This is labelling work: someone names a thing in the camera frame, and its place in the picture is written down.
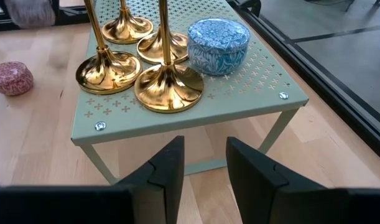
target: blue patterned tin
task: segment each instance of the blue patterned tin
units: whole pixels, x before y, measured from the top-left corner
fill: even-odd
[[[188,28],[192,67],[207,75],[227,75],[245,59],[250,33],[242,24],[223,18],[194,22]]]

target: table leg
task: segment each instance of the table leg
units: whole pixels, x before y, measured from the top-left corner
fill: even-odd
[[[108,169],[107,165],[103,162],[100,156],[97,154],[96,150],[92,145],[80,146],[83,152],[89,157],[92,163],[96,168],[101,172],[104,178],[108,181],[109,184],[113,185],[118,180],[115,178],[113,173]]]
[[[283,111],[277,121],[274,123],[273,127],[271,128],[269,134],[267,134],[266,138],[263,140],[262,144],[259,147],[259,151],[263,154],[266,154],[268,150],[271,148],[271,146],[275,143],[278,136],[282,133],[282,131],[285,129],[285,127],[289,124],[289,121],[295,116],[296,112],[299,110],[299,108],[290,110],[290,111]]]
[[[289,121],[295,116],[299,109],[294,109],[290,111],[283,111],[278,117],[277,121],[274,123],[269,134],[263,140],[259,147],[259,151],[266,154],[271,146],[275,143],[278,136],[282,133],[285,127],[289,124]],[[218,169],[227,166],[226,159],[212,159],[207,162],[200,162],[197,164],[189,164],[184,168],[184,175],[196,174],[199,172],[204,172],[208,170]]]

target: black metal frame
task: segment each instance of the black metal frame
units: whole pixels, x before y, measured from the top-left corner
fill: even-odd
[[[272,30],[258,13],[241,7],[238,0],[228,0],[230,6],[313,88],[343,121],[380,157],[380,130],[376,129],[353,105],[349,104],[337,89],[331,86],[312,63],[303,60],[300,48],[290,39],[285,39]]]
[[[60,7],[59,0],[52,0],[52,7],[56,15],[55,26],[89,22],[85,6]],[[11,21],[4,0],[0,0],[0,8],[3,10],[0,12],[0,31],[19,30],[20,27]]]

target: perforated metal tabletop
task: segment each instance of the perforated metal tabletop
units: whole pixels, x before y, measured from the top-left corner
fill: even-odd
[[[169,22],[172,32],[187,34],[189,25],[201,18],[224,17],[245,24],[225,0],[171,0]],[[157,0],[128,0],[134,16],[150,19],[157,28],[159,11]],[[96,13],[101,25],[118,16],[117,0],[99,0]],[[116,45],[113,50],[136,53],[136,44]],[[86,57],[95,54],[96,41],[90,37]],[[142,63],[143,69],[151,65]],[[205,92],[193,108],[176,114],[159,114],[146,110],[136,100],[133,88],[114,95],[98,96],[81,91],[75,113],[72,141],[76,145],[94,144],[145,134],[161,133],[259,114],[287,111],[306,104],[308,98],[287,72],[251,34],[248,55],[242,66],[224,77],[202,75]],[[289,95],[287,100],[280,92]],[[95,124],[104,121],[104,131],[96,131]]]

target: candlestick base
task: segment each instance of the candlestick base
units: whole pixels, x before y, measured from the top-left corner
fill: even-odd
[[[186,35],[178,33],[170,33],[170,57],[175,63],[183,62],[188,58]],[[141,59],[148,63],[159,64],[164,62],[164,54],[162,52],[162,35],[160,27],[158,31],[149,34],[139,41],[137,44],[137,52]]]
[[[76,71],[76,80],[88,93],[107,95],[133,86],[141,73],[139,59],[129,53],[97,48],[97,54],[85,60]]]
[[[132,44],[154,30],[152,22],[133,17],[128,8],[119,11],[119,17],[104,25],[102,33],[106,40],[115,44]]]
[[[155,65],[134,84],[137,99],[149,110],[176,113],[195,105],[203,93],[199,73],[183,65]]]

